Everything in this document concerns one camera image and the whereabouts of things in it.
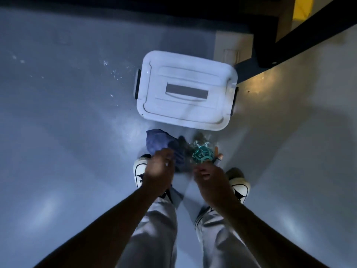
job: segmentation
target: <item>gray pants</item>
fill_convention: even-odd
[[[259,267],[236,232],[216,211],[202,217],[196,232],[202,245],[204,268]],[[176,235],[175,207],[157,198],[125,247],[118,267],[174,267]]]

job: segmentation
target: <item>forearm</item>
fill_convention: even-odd
[[[262,268],[326,268],[276,232],[239,201],[217,210],[235,229]]]
[[[43,259],[36,268],[113,268],[156,199],[143,186]]]

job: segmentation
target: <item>yellow object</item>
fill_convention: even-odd
[[[311,13],[312,5],[313,0],[295,0],[293,20],[306,20]]]

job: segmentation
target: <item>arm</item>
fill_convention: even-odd
[[[154,200],[171,185],[173,153],[163,149],[149,160],[142,186],[45,257],[35,268],[113,268]]]
[[[203,163],[194,172],[202,197],[230,223],[262,268],[327,268],[241,204],[221,168]]]

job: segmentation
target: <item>blue cloth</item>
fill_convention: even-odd
[[[180,167],[185,163],[185,152],[178,139],[169,135],[167,132],[154,129],[146,131],[146,148],[151,155],[163,148],[170,148],[175,155],[175,166]]]

